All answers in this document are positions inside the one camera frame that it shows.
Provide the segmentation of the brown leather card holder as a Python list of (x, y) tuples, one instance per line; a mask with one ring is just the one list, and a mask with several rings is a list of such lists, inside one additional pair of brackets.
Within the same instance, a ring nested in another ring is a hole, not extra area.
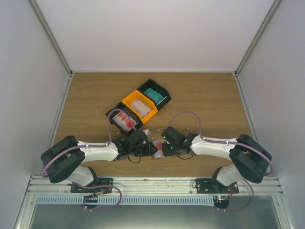
[(152, 156), (153, 159), (161, 159), (164, 158), (164, 153), (163, 153), (163, 148), (162, 145), (163, 143), (167, 144), (166, 140), (155, 140), (152, 142), (153, 145), (157, 148), (157, 152), (155, 152)]

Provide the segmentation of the red white credit card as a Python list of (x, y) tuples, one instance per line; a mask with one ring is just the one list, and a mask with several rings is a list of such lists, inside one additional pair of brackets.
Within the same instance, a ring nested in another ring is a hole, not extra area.
[(166, 141), (163, 140), (156, 140), (153, 141), (154, 146), (157, 148), (157, 153), (162, 153), (163, 152), (163, 143), (165, 143)]

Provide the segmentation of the black bin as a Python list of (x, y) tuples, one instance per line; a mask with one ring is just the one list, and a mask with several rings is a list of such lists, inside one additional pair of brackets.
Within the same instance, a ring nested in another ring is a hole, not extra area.
[(140, 112), (145, 108), (145, 104), (136, 99), (130, 105), (119, 102), (115, 107), (109, 110), (105, 115), (108, 116), (112, 110), (114, 111), (109, 120), (112, 125), (115, 125), (122, 134), (129, 135), (135, 129), (140, 129), (143, 126), (142, 116)]
[(153, 79), (148, 79), (137, 90), (152, 100), (158, 111), (171, 101), (169, 92)]

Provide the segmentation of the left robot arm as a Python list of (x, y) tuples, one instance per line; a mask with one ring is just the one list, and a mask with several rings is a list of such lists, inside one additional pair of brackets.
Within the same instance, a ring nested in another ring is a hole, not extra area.
[(82, 163), (114, 162), (128, 159), (131, 155), (142, 158), (152, 156), (157, 151), (143, 130), (107, 143), (85, 143), (70, 135), (41, 155), (41, 176), (47, 177), (53, 184), (67, 180), (92, 193), (97, 190), (99, 180), (93, 168), (83, 167)]

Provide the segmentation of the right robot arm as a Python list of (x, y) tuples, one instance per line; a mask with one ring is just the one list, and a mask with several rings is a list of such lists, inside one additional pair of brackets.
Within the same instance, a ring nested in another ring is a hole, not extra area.
[(166, 140), (162, 146), (165, 156), (209, 155), (232, 162), (214, 172), (210, 183), (216, 193), (222, 193), (231, 184), (242, 180), (259, 184), (271, 166), (272, 156), (248, 135), (233, 139), (207, 138), (199, 134), (184, 136), (169, 126), (162, 132), (162, 137)]

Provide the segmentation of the white pink cards stack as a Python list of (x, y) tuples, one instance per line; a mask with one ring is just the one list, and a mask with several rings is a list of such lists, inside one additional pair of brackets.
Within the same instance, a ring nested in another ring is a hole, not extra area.
[(136, 99), (131, 104), (130, 107), (135, 110), (141, 118), (145, 118), (152, 110), (150, 107), (145, 105), (141, 100)]

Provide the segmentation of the green cards stack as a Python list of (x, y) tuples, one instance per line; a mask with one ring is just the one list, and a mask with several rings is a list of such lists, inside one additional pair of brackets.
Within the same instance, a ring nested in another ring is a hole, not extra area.
[(166, 96), (161, 95), (160, 93), (158, 93), (157, 91), (155, 91), (152, 88), (148, 88), (144, 92), (144, 94), (146, 96), (148, 96), (149, 98), (151, 98), (156, 103), (156, 105), (159, 105), (166, 98)]

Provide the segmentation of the orange bin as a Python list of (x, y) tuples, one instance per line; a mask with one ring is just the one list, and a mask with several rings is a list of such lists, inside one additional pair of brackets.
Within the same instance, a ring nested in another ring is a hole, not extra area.
[(134, 90), (122, 102), (140, 118), (143, 124), (158, 112), (154, 102), (138, 90)]

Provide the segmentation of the aluminium rail frame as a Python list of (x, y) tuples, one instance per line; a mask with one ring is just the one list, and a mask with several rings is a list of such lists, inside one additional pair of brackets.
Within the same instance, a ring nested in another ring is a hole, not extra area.
[[(114, 177), (113, 184), (123, 196), (210, 196), (215, 194), (198, 194), (191, 186), (194, 177)], [(36, 208), (39, 195), (82, 195), (84, 193), (71, 193), (70, 181), (52, 184), (48, 179), (32, 176), (28, 182), (16, 223), (16, 229), (28, 229)], [(280, 228), (292, 229), (290, 216), (287, 211), (284, 194), (277, 177), (265, 177), (260, 184), (244, 181), (237, 182), (239, 193), (237, 196), (254, 194), (271, 196), (275, 214), (279, 220)]]

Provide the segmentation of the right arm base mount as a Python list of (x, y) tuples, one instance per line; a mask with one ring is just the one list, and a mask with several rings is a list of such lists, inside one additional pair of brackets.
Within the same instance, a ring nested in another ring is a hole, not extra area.
[(238, 184), (232, 183), (224, 186), (211, 178), (196, 178), (191, 182), (191, 186), (196, 189), (198, 194), (238, 194)]

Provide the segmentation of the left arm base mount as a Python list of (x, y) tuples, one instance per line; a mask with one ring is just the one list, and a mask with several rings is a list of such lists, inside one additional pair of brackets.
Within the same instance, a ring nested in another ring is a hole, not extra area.
[(88, 193), (88, 194), (108, 194), (112, 192), (111, 187), (100, 187), (100, 188), (91, 188), (96, 186), (102, 186), (102, 185), (109, 185), (111, 186), (113, 184), (113, 178), (98, 178), (97, 180), (93, 181), (89, 185), (86, 186), (86, 188), (78, 186), (76, 183), (72, 182), (68, 184), (70, 186), (70, 192), (71, 193)]

